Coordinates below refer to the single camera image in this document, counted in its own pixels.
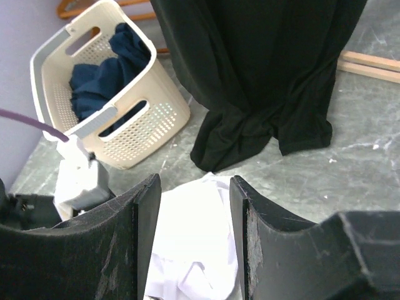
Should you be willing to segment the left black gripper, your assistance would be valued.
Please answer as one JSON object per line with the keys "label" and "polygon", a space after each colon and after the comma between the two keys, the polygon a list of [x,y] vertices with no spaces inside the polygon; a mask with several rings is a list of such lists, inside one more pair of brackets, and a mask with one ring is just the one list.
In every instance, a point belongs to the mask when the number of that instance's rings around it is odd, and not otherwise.
{"label": "left black gripper", "polygon": [[52,228],[61,222],[53,196],[8,194],[1,181],[1,224],[21,230]]}

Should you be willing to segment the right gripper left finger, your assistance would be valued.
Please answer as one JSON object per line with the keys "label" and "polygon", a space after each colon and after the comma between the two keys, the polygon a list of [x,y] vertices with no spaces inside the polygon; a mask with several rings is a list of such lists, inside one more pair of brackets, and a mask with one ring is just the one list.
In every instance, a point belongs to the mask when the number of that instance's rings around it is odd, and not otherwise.
{"label": "right gripper left finger", "polygon": [[54,227],[1,226],[1,298],[142,299],[160,202],[152,174]]}

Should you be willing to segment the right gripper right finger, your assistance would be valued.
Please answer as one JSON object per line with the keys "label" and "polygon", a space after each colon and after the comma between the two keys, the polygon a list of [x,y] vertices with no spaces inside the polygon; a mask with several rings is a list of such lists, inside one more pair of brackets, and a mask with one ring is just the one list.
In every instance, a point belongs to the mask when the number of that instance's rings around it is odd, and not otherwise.
{"label": "right gripper right finger", "polygon": [[243,299],[398,299],[399,213],[342,211],[308,221],[230,182]]}

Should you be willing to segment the white t shirt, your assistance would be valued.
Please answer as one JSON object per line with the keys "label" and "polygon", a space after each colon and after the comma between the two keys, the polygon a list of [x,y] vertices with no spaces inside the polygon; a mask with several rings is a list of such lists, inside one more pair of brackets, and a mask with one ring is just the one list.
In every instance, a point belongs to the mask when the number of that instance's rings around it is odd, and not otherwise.
{"label": "white t shirt", "polygon": [[238,259],[228,176],[211,173],[161,194],[145,295],[227,299]]}

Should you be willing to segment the black t shirt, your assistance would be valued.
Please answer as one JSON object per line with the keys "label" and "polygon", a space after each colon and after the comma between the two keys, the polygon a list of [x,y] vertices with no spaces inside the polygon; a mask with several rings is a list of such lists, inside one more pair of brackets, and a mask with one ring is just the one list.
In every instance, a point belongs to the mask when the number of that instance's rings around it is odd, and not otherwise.
{"label": "black t shirt", "polygon": [[153,1],[179,82],[207,109],[190,157],[217,172],[326,148],[341,51],[364,1]]}

